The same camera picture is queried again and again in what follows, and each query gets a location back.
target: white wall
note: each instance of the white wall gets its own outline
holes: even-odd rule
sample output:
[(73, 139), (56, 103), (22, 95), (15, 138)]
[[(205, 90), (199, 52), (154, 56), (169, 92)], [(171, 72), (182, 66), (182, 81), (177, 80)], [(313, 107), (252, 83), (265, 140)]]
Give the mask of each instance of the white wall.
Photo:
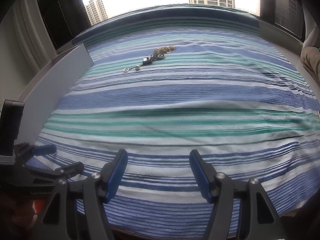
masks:
[(5, 99), (16, 100), (34, 76), (17, 38), (11, 7), (0, 23), (0, 109)]

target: metal screw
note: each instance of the metal screw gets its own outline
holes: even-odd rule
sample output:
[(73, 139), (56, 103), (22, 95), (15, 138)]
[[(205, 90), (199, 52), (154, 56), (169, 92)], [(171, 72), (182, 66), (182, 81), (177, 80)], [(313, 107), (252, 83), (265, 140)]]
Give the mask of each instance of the metal screw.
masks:
[(251, 178), (250, 179), (250, 182), (252, 183), (252, 184), (258, 184), (258, 179), (256, 179), (256, 178)]
[(94, 178), (94, 179), (97, 179), (97, 178), (100, 177), (100, 173), (94, 172), (94, 173), (91, 174), (91, 177)]
[(67, 183), (67, 181), (66, 181), (65, 179), (59, 179), (58, 183), (59, 183), (60, 185), (64, 185), (64, 184)]
[(226, 175), (223, 172), (218, 172), (216, 176), (218, 179), (223, 179)]

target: beige sleeve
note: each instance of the beige sleeve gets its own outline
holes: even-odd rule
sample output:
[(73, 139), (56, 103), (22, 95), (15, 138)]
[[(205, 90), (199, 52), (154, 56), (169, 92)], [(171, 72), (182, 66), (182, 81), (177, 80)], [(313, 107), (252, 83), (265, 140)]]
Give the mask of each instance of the beige sleeve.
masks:
[(320, 84), (320, 51), (316, 47), (306, 47), (302, 50), (300, 58), (304, 68)]

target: orange object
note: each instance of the orange object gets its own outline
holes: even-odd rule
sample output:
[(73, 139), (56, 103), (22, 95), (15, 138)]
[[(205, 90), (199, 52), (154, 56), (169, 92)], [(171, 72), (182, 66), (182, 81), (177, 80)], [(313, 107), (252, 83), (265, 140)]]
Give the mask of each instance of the orange object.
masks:
[(46, 199), (38, 199), (35, 200), (35, 208), (36, 208), (36, 212), (37, 214), (39, 214), (44, 206)]

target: bed sheet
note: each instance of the bed sheet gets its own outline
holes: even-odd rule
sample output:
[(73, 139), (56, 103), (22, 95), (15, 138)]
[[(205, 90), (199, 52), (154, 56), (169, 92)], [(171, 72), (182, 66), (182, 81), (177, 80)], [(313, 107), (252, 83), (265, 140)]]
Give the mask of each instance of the bed sheet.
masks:
[[(36, 141), (58, 151), (29, 164), (55, 169), (81, 161), (76, 179), (83, 179), (126, 149), (123, 179), (105, 206), (109, 223), (157, 239), (204, 233), (212, 205), (189, 166), (192, 149), (233, 179), (258, 178), (279, 215), (319, 188), (320, 105), (256, 26), (163, 19), (123, 30), (86, 41), (94, 65)], [(163, 60), (123, 72), (168, 45), (176, 50)], [(230, 234), (238, 210), (235, 201)]]

